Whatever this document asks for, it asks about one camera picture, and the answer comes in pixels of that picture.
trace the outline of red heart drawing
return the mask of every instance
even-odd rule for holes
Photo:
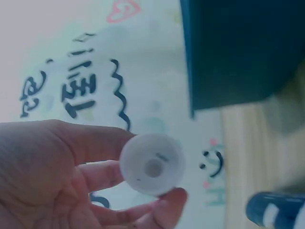
[[[217,145],[217,140],[216,140],[215,138],[211,138],[211,139],[210,139],[210,144],[211,144],[212,146],[216,146],[216,145]]]
[[[209,186],[210,186],[210,183],[208,183],[208,182],[204,182],[204,183],[203,183],[203,187],[204,187],[205,189],[208,189]]]
[[[116,0],[112,6],[112,12],[107,17],[107,22],[117,23],[141,11],[140,6],[133,0]]]

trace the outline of wooden floor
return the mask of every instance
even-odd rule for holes
[[[255,192],[305,193],[305,62],[276,96],[223,109],[227,229],[258,228],[245,216]]]

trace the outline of black wavy line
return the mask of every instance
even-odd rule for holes
[[[116,97],[118,97],[122,101],[122,103],[123,103],[122,109],[118,112],[118,115],[119,115],[119,117],[121,119],[123,119],[127,123],[127,131],[129,131],[130,130],[130,126],[131,126],[130,119],[125,114],[125,109],[126,109],[126,106],[127,106],[127,100],[126,100],[125,96],[120,92],[120,89],[121,89],[121,87],[123,85],[123,77],[117,73],[117,71],[119,69],[119,62],[117,60],[115,60],[115,59],[111,59],[110,61],[112,63],[114,63],[115,67],[116,67],[115,70],[113,71],[111,77],[119,80],[119,82],[120,82],[119,86],[113,92],[113,94]]]

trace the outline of smiley face drawing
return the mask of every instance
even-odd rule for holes
[[[208,149],[202,152],[202,155],[205,157],[206,162],[213,167],[216,167],[215,171],[209,174],[210,178],[216,178],[222,171],[224,167],[224,158],[221,154],[223,146],[217,144],[217,141],[214,139],[210,140],[210,145]],[[199,168],[202,170],[207,169],[207,164],[201,163]]]

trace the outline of hand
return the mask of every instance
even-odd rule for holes
[[[1,228],[174,228],[187,199],[182,188],[122,211],[89,200],[90,192],[123,181],[117,160],[133,136],[57,120],[0,124]]]

